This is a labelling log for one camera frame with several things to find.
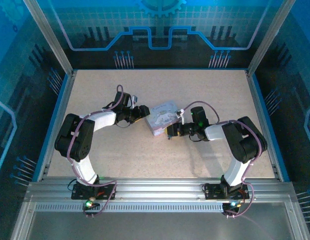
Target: wire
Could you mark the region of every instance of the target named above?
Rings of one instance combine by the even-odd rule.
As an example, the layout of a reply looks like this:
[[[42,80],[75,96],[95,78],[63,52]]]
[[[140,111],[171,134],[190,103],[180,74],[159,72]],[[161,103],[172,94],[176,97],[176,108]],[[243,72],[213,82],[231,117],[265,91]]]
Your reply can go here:
[[[95,114],[100,114],[100,113],[109,112],[110,110],[112,110],[113,108],[115,108],[118,104],[120,104],[120,102],[121,102],[121,100],[122,100],[122,98],[123,98],[123,95],[124,95],[124,88],[123,88],[123,86],[120,85],[120,84],[117,85],[117,87],[116,87],[116,91],[117,91],[117,92],[119,92],[119,88],[121,88],[121,94],[120,94],[120,97],[119,97],[118,101],[117,101],[113,106],[111,106],[111,107],[108,108],[108,109],[102,109],[102,110],[99,110],[99,111],[94,111],[94,112],[92,112],[92,113],[90,113],[90,114],[88,114],[88,115],[86,115],[85,117],[82,118],[82,120],[78,123],[78,125],[77,125],[77,127],[76,127],[76,129],[75,129],[75,131],[74,131],[74,135],[73,135],[73,137],[71,138],[71,141],[70,141],[70,143],[69,143],[69,146],[68,146],[68,149],[67,149],[67,153],[66,153],[66,158],[67,158],[67,160],[70,162],[71,168],[73,169],[73,171],[74,171],[76,177],[77,177],[78,179],[80,179],[84,184],[86,184],[86,185],[88,185],[88,186],[91,186],[91,187],[104,187],[104,186],[107,186],[107,185],[110,185],[110,184],[114,184],[114,187],[113,187],[113,189],[112,189],[112,192],[111,192],[111,194],[109,195],[109,198],[108,198],[107,202],[105,203],[104,207],[103,207],[98,213],[96,213],[96,214],[94,214],[94,215],[99,215],[99,214],[101,214],[102,211],[105,209],[105,207],[106,207],[106,205],[108,204],[109,200],[111,199],[113,193],[115,192],[115,189],[116,189],[116,186],[117,186],[117,181],[116,181],[116,180],[113,180],[113,181],[110,181],[110,182],[107,182],[107,183],[103,183],[103,184],[91,184],[91,183],[87,182],[85,179],[82,178],[82,176],[78,173],[77,169],[75,168],[74,160],[72,160],[71,157],[70,157],[70,155],[71,155],[71,149],[72,149],[72,147],[73,147],[75,138],[76,138],[76,136],[77,136],[77,134],[78,134],[78,132],[79,132],[79,130],[80,130],[80,127],[82,126],[83,122],[84,122],[86,119],[88,119],[90,116],[95,115]]]
[[[74,178],[72,181],[69,182],[69,184],[67,185],[67,189],[68,189],[68,190],[72,191],[72,189],[70,189],[70,185],[71,185],[74,181],[76,181],[76,178]]]
[[[117,123],[115,124],[117,127],[120,127],[121,129],[125,129],[125,128],[128,128],[130,125],[131,125],[131,123],[129,123],[127,126],[120,126],[120,125],[118,125]]]
[[[201,141],[202,141],[202,139],[199,139],[199,140],[192,140],[192,139],[191,139],[191,135],[188,135],[188,138],[189,138],[189,140],[191,140],[191,141],[194,142],[194,143],[198,143],[198,142],[201,142]]]
[[[244,211],[242,211],[241,213],[237,213],[235,215],[233,215],[233,218],[236,218],[236,217],[239,217],[239,216],[242,216],[244,213],[247,212],[247,210],[251,207],[252,203],[253,203],[253,199],[254,199],[254,187],[251,183],[249,182],[245,182],[245,176],[247,174],[247,172],[249,171],[249,169],[251,168],[251,166],[253,165],[253,162],[255,162],[261,155],[262,155],[262,144],[261,144],[261,141],[259,140],[259,138],[257,137],[257,135],[255,134],[255,132],[250,128],[248,127],[246,124],[242,123],[241,121],[238,121],[238,120],[228,120],[228,121],[223,121],[223,122],[220,122],[218,125],[222,125],[222,124],[228,124],[228,123],[236,123],[236,124],[239,124],[241,125],[243,128],[247,129],[251,134],[252,136],[255,138],[256,142],[257,142],[257,145],[258,145],[258,153],[257,153],[257,156],[255,158],[253,158],[247,168],[245,169],[243,175],[241,176],[241,183],[242,184],[245,184],[245,185],[248,185],[250,186],[251,188],[251,198],[250,198],[250,201],[248,203],[248,206],[247,208],[245,208]]]
[[[101,192],[97,193],[96,197],[98,197],[98,196],[100,196],[100,195],[102,195],[104,193],[105,193],[104,191],[101,191]]]
[[[242,202],[242,204],[244,204],[245,203],[245,192],[242,190],[242,189],[240,189],[240,190],[238,190],[239,191],[239,193],[241,194],[241,196],[243,197],[243,202]]]
[[[234,212],[234,211],[231,211],[231,210],[226,210],[226,212],[229,212],[231,214],[233,214],[232,216],[236,215],[237,213]],[[256,221],[254,221],[253,219],[251,219],[250,217],[248,216],[245,216],[245,215],[238,215],[238,216],[241,216],[245,219],[247,219],[248,221],[251,221],[253,224],[255,224],[260,230],[262,230],[271,240],[275,240],[275,238],[273,238],[269,233],[268,231],[266,231],[261,225],[259,225]]]
[[[218,123],[220,122],[220,116],[219,116],[219,114],[217,113],[217,111],[215,110],[215,108],[213,108],[210,104],[208,104],[208,103],[205,102],[205,101],[193,101],[193,102],[191,102],[189,105],[187,105],[187,106],[184,108],[184,111],[185,111],[186,109],[188,109],[190,106],[192,106],[193,104],[205,104],[205,105],[209,106],[209,107],[214,111],[214,113],[215,113],[215,115],[216,115],[216,117],[217,117],[217,122],[216,122],[216,124],[218,124]]]

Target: speckled tabletop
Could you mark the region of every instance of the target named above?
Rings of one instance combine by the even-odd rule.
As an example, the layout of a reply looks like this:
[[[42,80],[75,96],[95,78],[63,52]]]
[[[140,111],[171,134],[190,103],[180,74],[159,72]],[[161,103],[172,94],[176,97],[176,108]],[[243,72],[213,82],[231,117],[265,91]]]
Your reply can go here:
[[[100,110],[114,100],[118,84],[138,96],[138,105],[151,108],[173,100],[178,108],[185,108],[201,100],[216,109],[221,121],[248,116],[261,129],[243,70],[79,70],[66,114]],[[209,122],[216,122],[214,112],[204,109]],[[191,120],[188,109],[185,121]],[[228,169],[230,156],[225,140],[191,142],[187,136],[168,140],[165,134],[153,136],[143,119],[128,128],[113,125],[95,132],[89,153],[96,173],[113,178],[220,177]],[[57,151],[48,176],[74,176],[69,162]],[[267,152],[247,177],[274,177]]]

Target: glass wall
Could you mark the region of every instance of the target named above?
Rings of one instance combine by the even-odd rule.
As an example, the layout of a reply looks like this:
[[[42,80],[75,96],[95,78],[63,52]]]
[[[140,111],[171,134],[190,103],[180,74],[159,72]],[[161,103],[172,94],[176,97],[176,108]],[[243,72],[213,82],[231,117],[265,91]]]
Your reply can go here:
[[[23,1],[0,1],[0,239],[8,239],[64,79]]]
[[[39,0],[75,69],[247,68],[280,0]]]
[[[300,195],[308,197],[301,199],[306,202],[302,207],[307,207],[310,205],[310,0],[295,2],[256,77],[288,176],[296,193],[308,191]]]

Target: green led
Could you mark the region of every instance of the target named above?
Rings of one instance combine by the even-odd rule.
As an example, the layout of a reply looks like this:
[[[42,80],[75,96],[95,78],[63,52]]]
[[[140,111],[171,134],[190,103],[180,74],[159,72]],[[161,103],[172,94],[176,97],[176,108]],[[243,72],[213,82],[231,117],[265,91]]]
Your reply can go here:
[[[86,202],[86,207],[90,208],[91,206],[93,206],[93,202],[92,201],[87,201]]]

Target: small box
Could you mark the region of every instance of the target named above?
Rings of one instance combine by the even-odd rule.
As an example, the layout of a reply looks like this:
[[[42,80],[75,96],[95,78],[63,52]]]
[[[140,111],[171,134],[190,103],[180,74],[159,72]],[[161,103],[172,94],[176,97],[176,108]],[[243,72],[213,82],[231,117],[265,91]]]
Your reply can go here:
[[[165,128],[180,121],[176,115],[177,110],[173,101],[167,101],[149,109],[150,115],[146,117],[146,122],[154,136],[164,133]]]

